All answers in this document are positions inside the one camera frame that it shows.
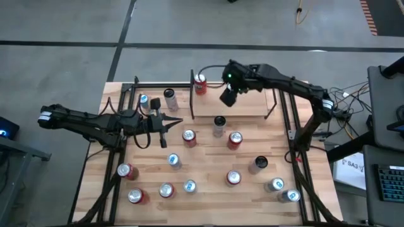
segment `concrete floor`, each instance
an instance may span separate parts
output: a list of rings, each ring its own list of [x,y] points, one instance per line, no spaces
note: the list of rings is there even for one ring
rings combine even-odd
[[[0,40],[118,42],[130,0],[3,0]],[[304,10],[309,6],[304,1]],[[323,47],[402,47],[404,38],[372,36],[359,0],[316,1],[308,18],[294,25],[297,1],[137,0],[126,42],[163,44],[244,44]],[[42,105],[96,112],[116,48],[0,46],[0,113],[21,126],[18,141],[52,153],[35,160],[12,220],[29,226],[66,224],[88,142],[65,130],[41,129]],[[265,62],[283,74],[325,88],[346,87],[367,79],[366,68],[390,64],[402,53],[305,52],[273,50],[193,50],[124,48],[114,81],[187,81],[190,69]],[[219,80],[220,71],[207,71]],[[362,99],[369,103],[369,95]],[[366,131],[369,113],[353,116]],[[340,133],[330,137],[341,144]],[[366,219],[363,197],[338,193],[344,220]]]

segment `metal bracket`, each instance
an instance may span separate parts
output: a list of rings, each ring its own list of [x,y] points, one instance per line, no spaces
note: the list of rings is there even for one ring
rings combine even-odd
[[[294,140],[296,135],[296,130],[288,130],[289,140]]]

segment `table leg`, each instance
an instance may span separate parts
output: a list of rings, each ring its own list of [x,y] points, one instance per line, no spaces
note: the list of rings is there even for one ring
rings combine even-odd
[[[328,151],[328,162],[335,162],[346,156],[355,154],[356,152],[361,151],[362,147],[366,144],[376,146],[376,143],[374,142],[374,133],[371,131]]]

